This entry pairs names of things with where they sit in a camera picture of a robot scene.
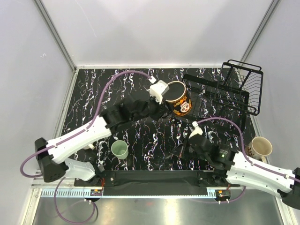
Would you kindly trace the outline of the black skull mug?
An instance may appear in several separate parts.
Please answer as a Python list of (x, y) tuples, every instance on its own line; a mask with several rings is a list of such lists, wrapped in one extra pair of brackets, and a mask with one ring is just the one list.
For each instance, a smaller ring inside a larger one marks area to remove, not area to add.
[(178, 117), (187, 115), (192, 109), (192, 100), (185, 83), (172, 81), (169, 90), (164, 94), (164, 100), (169, 110)]

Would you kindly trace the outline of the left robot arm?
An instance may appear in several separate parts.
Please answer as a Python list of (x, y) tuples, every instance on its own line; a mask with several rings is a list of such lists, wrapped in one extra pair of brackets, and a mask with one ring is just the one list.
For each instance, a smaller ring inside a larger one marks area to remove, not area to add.
[(94, 122), (88, 122), (66, 135), (49, 141), (37, 139), (34, 142), (36, 159), (44, 182), (68, 176), (86, 181), (90, 186), (98, 185), (101, 175), (97, 166), (92, 162), (70, 159), (70, 156), (97, 140), (129, 128), (138, 120), (147, 117), (159, 120), (168, 113), (166, 104), (159, 104), (154, 98), (146, 101), (128, 98), (103, 110)]

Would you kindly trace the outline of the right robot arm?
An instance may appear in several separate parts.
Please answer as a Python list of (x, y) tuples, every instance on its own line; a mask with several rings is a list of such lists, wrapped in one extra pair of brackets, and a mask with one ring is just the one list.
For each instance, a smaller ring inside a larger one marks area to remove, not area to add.
[(205, 161), (212, 172), (200, 172), (201, 187), (242, 185), (269, 193), (294, 209), (300, 208), (300, 169), (286, 170), (245, 158), (225, 142), (216, 145), (202, 135), (186, 137), (182, 144), (170, 151), (177, 157), (192, 156)]

